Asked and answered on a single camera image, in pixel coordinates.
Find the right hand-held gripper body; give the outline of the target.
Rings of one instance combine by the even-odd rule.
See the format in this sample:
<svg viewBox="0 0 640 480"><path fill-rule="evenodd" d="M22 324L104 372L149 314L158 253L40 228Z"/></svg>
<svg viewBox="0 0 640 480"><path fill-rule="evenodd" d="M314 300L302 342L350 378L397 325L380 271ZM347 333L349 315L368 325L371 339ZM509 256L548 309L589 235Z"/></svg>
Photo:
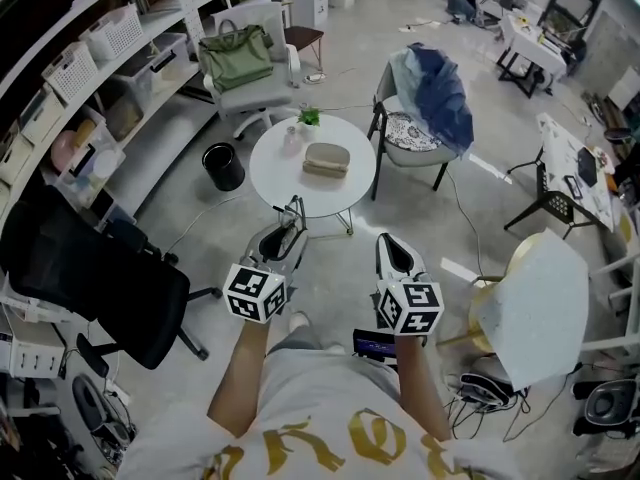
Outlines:
<svg viewBox="0 0 640 480"><path fill-rule="evenodd" d="M400 238L382 233L376 241L375 259L373 301L378 328L395 336L432 334L444 312L444 299L422 256Z"/></svg>

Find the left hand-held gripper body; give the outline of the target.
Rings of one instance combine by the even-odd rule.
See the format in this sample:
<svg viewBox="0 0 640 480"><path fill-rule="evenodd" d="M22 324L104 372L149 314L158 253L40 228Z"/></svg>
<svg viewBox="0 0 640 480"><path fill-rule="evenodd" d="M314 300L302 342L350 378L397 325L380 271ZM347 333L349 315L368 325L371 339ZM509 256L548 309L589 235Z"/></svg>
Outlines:
<svg viewBox="0 0 640 480"><path fill-rule="evenodd" d="M223 286L231 314L265 324L282 312L308 241L308 230L300 225L300 220L275 223L251 238Z"/></svg>

